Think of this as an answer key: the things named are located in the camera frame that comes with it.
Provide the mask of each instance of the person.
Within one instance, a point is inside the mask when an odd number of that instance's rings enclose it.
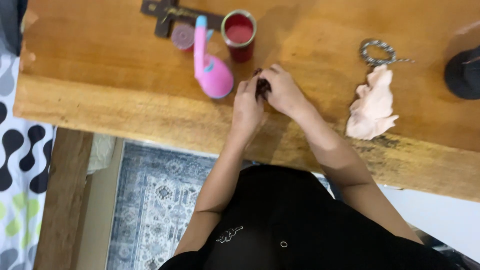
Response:
[[[268,103],[298,123],[317,161],[338,187],[333,199],[310,172],[259,165],[240,171],[262,121],[258,78]],[[160,270],[454,269],[423,246],[372,179],[277,64],[239,83],[231,131],[196,201],[173,258]]]

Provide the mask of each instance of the pink cloth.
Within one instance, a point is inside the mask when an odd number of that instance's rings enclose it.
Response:
[[[393,72],[386,65],[375,67],[367,75],[369,85],[357,88],[359,99],[350,106],[347,136],[371,140],[395,126],[398,115],[390,116],[393,112],[393,95],[389,87],[392,76]]]

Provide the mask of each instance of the person's left hand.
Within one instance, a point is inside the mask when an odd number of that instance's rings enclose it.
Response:
[[[250,81],[240,82],[233,103],[230,135],[235,136],[236,140],[240,140],[245,146],[255,134],[264,113],[263,98],[255,99],[257,81],[258,76],[255,76]]]

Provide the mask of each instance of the hand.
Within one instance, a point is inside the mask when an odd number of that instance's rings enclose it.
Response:
[[[273,64],[260,74],[272,87],[272,92],[267,93],[268,103],[277,111],[295,119],[296,114],[310,104],[293,81],[290,73],[283,70],[278,64]]]
[[[231,136],[240,140],[245,146],[251,140],[255,131],[262,121],[264,113],[264,100],[255,99],[258,76],[250,81],[239,83],[235,102],[233,103],[233,119]]]

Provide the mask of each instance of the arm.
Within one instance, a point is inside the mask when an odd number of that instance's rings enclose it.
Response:
[[[233,105],[232,128],[200,190],[192,218],[174,255],[199,250],[232,199],[243,153],[263,116],[263,100],[255,100],[257,79],[239,84]]]
[[[345,202],[394,235],[422,244],[378,188],[362,159],[327,125],[290,74],[279,65],[273,65],[260,77],[272,86],[268,102],[299,124],[317,161],[338,186]]]

